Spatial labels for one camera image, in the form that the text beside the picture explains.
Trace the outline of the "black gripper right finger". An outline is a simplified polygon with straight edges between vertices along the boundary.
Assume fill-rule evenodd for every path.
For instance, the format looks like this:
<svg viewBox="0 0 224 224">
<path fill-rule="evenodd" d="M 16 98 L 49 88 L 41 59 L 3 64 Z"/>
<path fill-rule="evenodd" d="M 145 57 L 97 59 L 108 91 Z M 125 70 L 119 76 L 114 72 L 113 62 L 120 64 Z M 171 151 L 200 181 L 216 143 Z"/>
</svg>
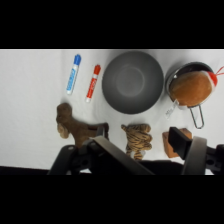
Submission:
<svg viewBox="0 0 224 224">
<path fill-rule="evenodd" d="M 168 142 L 184 160 L 182 175 L 204 175 L 206 169 L 214 175 L 224 175 L 224 144 L 209 147 L 205 138 L 190 139 L 176 127 L 169 129 Z"/>
</svg>

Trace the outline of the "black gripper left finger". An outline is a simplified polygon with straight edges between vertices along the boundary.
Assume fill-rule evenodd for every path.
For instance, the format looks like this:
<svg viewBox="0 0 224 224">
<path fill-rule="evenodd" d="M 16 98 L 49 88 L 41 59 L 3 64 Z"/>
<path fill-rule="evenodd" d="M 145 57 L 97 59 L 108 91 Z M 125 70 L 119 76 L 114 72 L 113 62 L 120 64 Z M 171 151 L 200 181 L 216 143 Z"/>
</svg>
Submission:
<svg viewBox="0 0 224 224">
<path fill-rule="evenodd" d="M 80 175 L 86 169 L 93 175 L 153 175 L 102 136 L 87 140 L 80 148 L 62 147 L 48 174 Z"/>
</svg>

